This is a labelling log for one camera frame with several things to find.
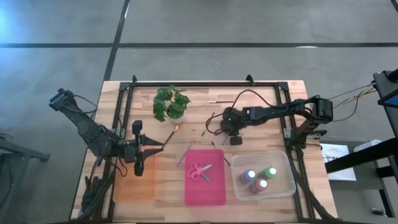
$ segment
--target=bottle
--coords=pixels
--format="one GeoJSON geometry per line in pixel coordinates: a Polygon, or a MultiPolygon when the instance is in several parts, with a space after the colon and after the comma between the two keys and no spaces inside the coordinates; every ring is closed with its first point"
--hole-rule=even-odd
{"type": "Polygon", "coordinates": [[[246,184],[256,180],[256,172],[254,170],[248,169],[245,170],[240,176],[239,179],[242,183],[246,184]]]}
{"type": "Polygon", "coordinates": [[[264,179],[257,179],[253,184],[250,185],[249,190],[254,194],[258,194],[262,191],[265,191],[268,186],[268,183],[264,179]]]}
{"type": "Polygon", "coordinates": [[[276,176],[276,169],[272,166],[267,166],[263,171],[258,173],[259,178],[263,178],[264,180],[268,180],[274,178],[276,176]]]}

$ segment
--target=pink scissors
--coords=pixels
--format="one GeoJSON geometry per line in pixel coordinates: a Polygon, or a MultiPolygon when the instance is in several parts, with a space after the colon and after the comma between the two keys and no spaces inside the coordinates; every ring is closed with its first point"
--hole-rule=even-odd
{"type": "Polygon", "coordinates": [[[207,170],[210,167],[211,164],[202,168],[200,162],[192,162],[191,169],[188,170],[188,176],[191,177],[193,180],[197,180],[199,178],[199,175],[202,175],[207,182],[210,182],[209,178],[203,173],[204,170],[207,170]]]}

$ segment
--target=potted plant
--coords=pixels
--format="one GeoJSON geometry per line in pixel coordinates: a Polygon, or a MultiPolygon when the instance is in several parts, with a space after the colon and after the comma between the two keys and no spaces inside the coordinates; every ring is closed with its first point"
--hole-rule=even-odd
{"type": "Polygon", "coordinates": [[[159,88],[154,98],[154,118],[163,122],[167,116],[172,123],[181,123],[190,102],[187,96],[181,94],[183,91],[186,90],[179,90],[174,86],[159,88]]]}

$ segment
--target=orange cutting mat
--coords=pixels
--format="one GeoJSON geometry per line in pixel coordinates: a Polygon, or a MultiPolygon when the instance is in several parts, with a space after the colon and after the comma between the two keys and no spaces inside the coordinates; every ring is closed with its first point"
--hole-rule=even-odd
{"type": "MultiPolygon", "coordinates": [[[[122,177],[117,171],[114,182],[113,201],[123,202],[148,202],[155,200],[156,192],[156,155],[145,160],[144,173],[141,177],[134,175],[134,163],[122,163],[127,167],[127,176],[122,177]]],[[[124,172],[121,164],[118,167],[124,172]]]]}

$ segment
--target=gray concrete floor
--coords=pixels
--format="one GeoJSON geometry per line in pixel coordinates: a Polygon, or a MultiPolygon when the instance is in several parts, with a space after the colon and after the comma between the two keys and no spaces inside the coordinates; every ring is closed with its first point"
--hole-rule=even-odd
{"type": "MultiPolygon", "coordinates": [[[[0,43],[112,43],[124,0],[0,2],[0,43]]],[[[389,0],[135,0],[121,42],[398,42],[389,0]]],[[[111,49],[0,49],[0,132],[38,151],[19,194],[16,223],[68,220],[85,144],[64,115],[48,107],[60,87],[97,101],[111,49]]],[[[308,95],[333,96],[398,67],[396,48],[119,49],[111,80],[304,80],[308,95]]],[[[322,127],[330,136],[393,137],[377,95],[361,99],[347,121],[322,127]]],[[[340,119],[352,105],[335,111],[340,119]]],[[[396,183],[386,180],[397,201],[396,183]]],[[[333,189],[340,218],[376,217],[375,191],[333,189]]]]}

